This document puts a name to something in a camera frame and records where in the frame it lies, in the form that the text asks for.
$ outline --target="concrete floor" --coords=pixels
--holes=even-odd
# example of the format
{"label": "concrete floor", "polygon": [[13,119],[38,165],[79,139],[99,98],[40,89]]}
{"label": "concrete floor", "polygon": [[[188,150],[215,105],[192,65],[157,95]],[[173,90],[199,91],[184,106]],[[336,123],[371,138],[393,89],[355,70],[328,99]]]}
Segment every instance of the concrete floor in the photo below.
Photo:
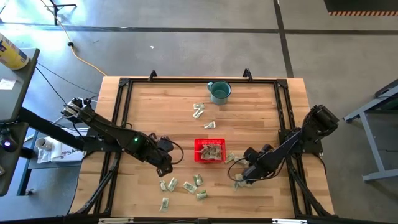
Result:
{"label": "concrete floor", "polygon": [[[78,4],[77,8],[60,11],[65,24],[277,28],[272,0],[73,2]],[[398,17],[330,17],[323,1],[279,2],[286,29],[398,29]],[[0,16],[4,22],[53,22],[40,1],[10,0]],[[13,24],[1,26],[1,33],[21,48],[39,48],[39,62],[59,75],[93,92],[99,91],[101,74],[72,55],[63,32]],[[151,70],[156,70],[158,75],[238,77],[248,67],[255,77],[286,77],[279,34],[69,32],[69,35],[78,47],[79,55],[108,75],[149,75]],[[310,105],[327,105],[341,118],[371,100],[375,91],[396,79],[396,38],[396,35],[287,35],[287,45],[294,77],[304,78]],[[70,86],[44,69],[41,71],[66,100],[93,95]],[[35,73],[24,106],[45,119],[55,120],[60,116],[62,102]],[[376,171],[376,164],[361,124],[341,121],[338,130],[323,140],[323,147],[336,214],[346,218],[397,222],[398,178],[370,184],[362,181],[362,175]],[[14,185],[20,178],[23,161],[20,164]],[[13,207],[0,210],[0,220],[66,214],[73,198],[78,168],[35,172],[28,188],[38,189],[39,194],[21,198],[10,190],[7,196],[0,198],[0,203],[7,200]],[[54,201],[60,206],[51,207]],[[15,207],[24,209],[15,212]]]}

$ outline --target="wooden tabletop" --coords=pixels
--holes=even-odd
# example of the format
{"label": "wooden tabletop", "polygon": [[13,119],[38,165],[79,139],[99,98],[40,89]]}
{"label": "wooden tabletop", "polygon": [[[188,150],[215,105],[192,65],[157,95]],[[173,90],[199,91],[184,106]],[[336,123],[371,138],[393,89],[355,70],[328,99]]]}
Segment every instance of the wooden tabletop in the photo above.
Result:
{"label": "wooden tabletop", "polygon": [[[104,77],[96,112],[111,120],[120,77]],[[287,79],[294,118],[301,126],[309,112],[307,93],[301,78]],[[231,165],[224,163],[201,164],[193,159],[193,142],[198,138],[224,138],[228,152],[243,155],[248,147],[260,150],[264,144],[279,145],[280,129],[276,110],[274,87],[267,84],[232,83],[228,104],[218,106],[210,101],[204,83],[135,83],[127,121],[135,130],[146,134],[167,135],[180,144],[185,157],[174,165],[171,174],[159,178],[155,167],[141,163],[123,154],[114,193],[112,216],[130,217],[228,217],[228,218],[287,218],[293,217],[287,169],[271,180],[259,181],[252,187],[234,191],[233,181],[227,176]],[[192,118],[194,103],[204,103],[205,112]],[[216,129],[203,128],[210,121]],[[176,161],[181,152],[176,149],[171,156]],[[104,153],[96,152],[83,161],[75,200],[71,212],[78,210],[89,199],[100,179]],[[324,208],[333,213],[326,176],[321,162],[313,155],[303,155],[307,184]],[[243,166],[231,169],[240,173]],[[200,174],[204,184],[197,192],[206,190],[208,198],[197,201],[182,185],[193,184],[193,176]],[[159,181],[178,179],[174,192],[162,192]],[[104,194],[105,206],[107,193]],[[298,192],[303,210],[302,194]],[[168,212],[160,212],[162,198],[170,199]]]}

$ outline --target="green mug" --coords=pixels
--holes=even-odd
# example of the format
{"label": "green mug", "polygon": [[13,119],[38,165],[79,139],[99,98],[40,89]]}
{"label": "green mug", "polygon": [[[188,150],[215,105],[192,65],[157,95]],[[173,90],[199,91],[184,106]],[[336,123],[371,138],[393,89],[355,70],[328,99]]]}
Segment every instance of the green mug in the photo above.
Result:
{"label": "green mug", "polygon": [[210,91],[211,101],[217,105],[226,104],[232,92],[231,85],[226,81],[209,82],[207,89]]}

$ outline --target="red basket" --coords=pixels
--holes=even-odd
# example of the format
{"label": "red basket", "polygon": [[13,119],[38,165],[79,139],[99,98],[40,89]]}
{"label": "red basket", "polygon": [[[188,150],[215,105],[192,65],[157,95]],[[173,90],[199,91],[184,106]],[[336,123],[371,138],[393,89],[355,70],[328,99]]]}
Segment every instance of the red basket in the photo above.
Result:
{"label": "red basket", "polygon": [[[201,151],[204,144],[219,144],[221,145],[221,160],[216,159],[201,159]],[[195,139],[195,162],[223,162],[226,160],[225,139]]]}

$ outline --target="yellow cable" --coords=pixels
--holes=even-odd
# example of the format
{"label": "yellow cable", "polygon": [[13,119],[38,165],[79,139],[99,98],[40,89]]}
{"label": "yellow cable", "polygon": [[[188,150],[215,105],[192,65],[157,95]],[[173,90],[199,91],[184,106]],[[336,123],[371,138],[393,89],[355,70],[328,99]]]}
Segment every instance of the yellow cable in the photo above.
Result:
{"label": "yellow cable", "polygon": [[[69,42],[72,42],[72,41],[70,40],[70,37],[69,37],[69,35],[68,35],[67,30],[65,30],[65,28],[64,28],[64,26],[62,25],[61,21],[55,16],[55,14],[54,14],[54,13],[51,11],[51,9],[43,2],[43,0],[40,0],[40,1],[42,1],[43,5],[51,12],[51,14],[53,15],[53,17],[54,17],[54,18],[58,21],[58,23],[61,25],[63,31],[65,31],[65,34],[66,34],[67,37],[68,37]],[[73,55],[74,55],[77,59],[79,59],[80,61],[84,62],[85,64],[87,64],[87,65],[89,65],[89,66],[95,68],[97,71],[99,71],[99,72],[100,72],[101,74],[103,74],[104,76],[108,76],[108,75],[105,74],[103,71],[101,71],[99,68],[97,68],[95,65],[90,64],[90,63],[88,63],[87,61],[85,61],[85,60],[83,60],[82,58],[80,58],[79,56],[77,56],[75,50],[73,49],[73,46],[70,46],[70,49],[72,50]]]}

